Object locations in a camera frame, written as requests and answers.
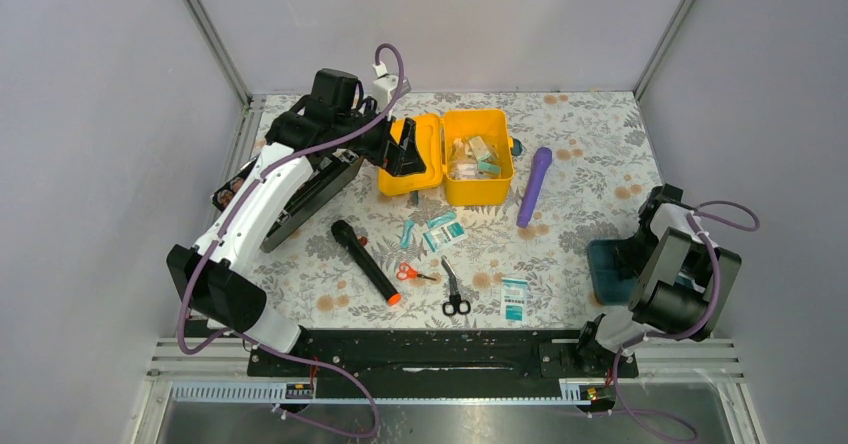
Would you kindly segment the small teal item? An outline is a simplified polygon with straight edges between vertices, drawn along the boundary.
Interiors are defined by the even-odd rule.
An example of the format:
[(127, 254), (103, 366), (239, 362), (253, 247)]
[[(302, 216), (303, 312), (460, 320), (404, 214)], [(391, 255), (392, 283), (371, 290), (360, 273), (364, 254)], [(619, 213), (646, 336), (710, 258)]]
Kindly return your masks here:
[(406, 220), (403, 224), (401, 239), (400, 239), (400, 248), (408, 249), (411, 245), (413, 238), (413, 231), (416, 223), (412, 220)]

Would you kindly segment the yellow plastic kit box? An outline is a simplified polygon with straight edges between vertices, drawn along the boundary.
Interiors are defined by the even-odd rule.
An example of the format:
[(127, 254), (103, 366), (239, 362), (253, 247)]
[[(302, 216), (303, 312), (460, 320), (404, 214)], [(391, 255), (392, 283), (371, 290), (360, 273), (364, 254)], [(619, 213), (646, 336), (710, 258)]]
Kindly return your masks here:
[(504, 111), (452, 110), (413, 120), (426, 169), (404, 177), (380, 169), (377, 185), (382, 194), (394, 197), (442, 185), (452, 206), (495, 206), (506, 201), (518, 142), (510, 136)]

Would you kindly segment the boxed bandage pack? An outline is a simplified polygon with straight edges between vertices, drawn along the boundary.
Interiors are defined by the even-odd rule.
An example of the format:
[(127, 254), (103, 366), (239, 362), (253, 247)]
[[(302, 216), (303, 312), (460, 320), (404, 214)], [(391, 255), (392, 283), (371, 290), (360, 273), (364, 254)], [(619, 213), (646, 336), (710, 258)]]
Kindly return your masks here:
[(493, 148), (482, 136), (468, 138), (467, 147), (477, 161), (491, 161), (495, 157)]

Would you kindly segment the teal plastic tray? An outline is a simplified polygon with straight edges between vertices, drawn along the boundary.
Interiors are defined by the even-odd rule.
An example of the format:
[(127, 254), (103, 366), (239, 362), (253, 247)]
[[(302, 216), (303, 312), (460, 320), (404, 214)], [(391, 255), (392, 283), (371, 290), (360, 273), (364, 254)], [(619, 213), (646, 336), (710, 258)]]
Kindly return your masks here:
[(596, 239), (587, 246), (587, 259), (597, 300), (607, 306), (623, 306), (638, 283), (648, 248), (634, 237)]

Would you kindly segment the white blue medicine packet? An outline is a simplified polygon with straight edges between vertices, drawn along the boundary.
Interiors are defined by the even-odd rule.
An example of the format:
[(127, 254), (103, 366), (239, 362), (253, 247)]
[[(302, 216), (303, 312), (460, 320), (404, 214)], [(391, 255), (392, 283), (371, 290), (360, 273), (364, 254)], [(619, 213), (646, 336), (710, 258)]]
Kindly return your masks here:
[(457, 162), (450, 170), (450, 178), (456, 181), (477, 180), (481, 177), (478, 169), (478, 163), (474, 162)]

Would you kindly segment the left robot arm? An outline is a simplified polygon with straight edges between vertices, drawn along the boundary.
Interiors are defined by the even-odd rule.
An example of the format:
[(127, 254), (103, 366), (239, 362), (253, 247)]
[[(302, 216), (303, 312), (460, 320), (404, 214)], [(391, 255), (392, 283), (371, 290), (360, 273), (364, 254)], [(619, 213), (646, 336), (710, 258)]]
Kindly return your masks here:
[(412, 119), (404, 120), (399, 137), (391, 134), (391, 109), (409, 92), (407, 78), (389, 73), (383, 64), (374, 69), (371, 96), (356, 76), (319, 70), (310, 93), (272, 122), (253, 167), (218, 219), (192, 246), (175, 245), (166, 257), (182, 318), (196, 310), (273, 349), (272, 362), (288, 375), (307, 368), (311, 351), (298, 340), (300, 326), (269, 304), (267, 293), (246, 277), (285, 206), (338, 149), (396, 177), (427, 169)]

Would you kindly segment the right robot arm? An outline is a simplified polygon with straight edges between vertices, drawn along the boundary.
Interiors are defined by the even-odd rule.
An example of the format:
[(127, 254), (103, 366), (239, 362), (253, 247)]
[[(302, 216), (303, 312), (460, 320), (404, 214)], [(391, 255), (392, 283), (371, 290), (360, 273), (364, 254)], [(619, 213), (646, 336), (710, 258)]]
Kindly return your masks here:
[(632, 236), (588, 244), (594, 295), (613, 310), (584, 325), (569, 355), (583, 374), (611, 374), (651, 339), (700, 342), (716, 327), (742, 258), (710, 237), (704, 207), (683, 195), (671, 184), (653, 188)]

